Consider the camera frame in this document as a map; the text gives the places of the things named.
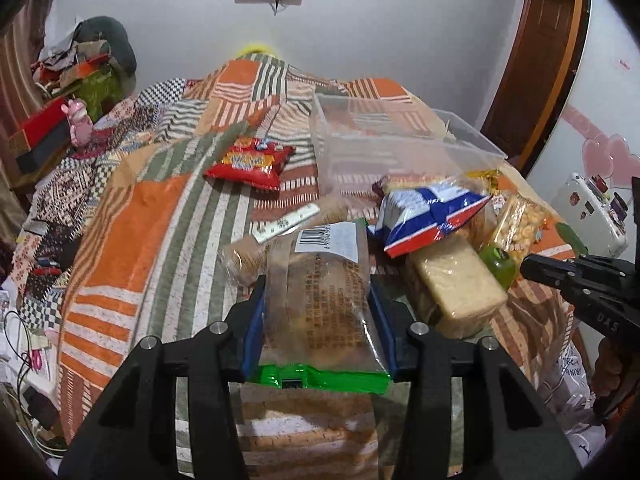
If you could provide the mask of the right hand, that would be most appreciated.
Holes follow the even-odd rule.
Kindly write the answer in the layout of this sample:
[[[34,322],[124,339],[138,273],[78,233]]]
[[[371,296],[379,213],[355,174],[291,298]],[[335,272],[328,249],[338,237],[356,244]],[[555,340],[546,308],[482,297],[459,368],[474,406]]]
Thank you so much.
[[[591,389],[596,399],[604,399],[613,393],[620,385],[622,374],[622,362],[608,338],[603,338],[599,344],[599,356],[594,364],[594,372],[591,378]],[[627,415],[638,396],[636,391],[627,401],[620,404],[616,411],[606,420],[608,432],[615,432],[620,422]]]

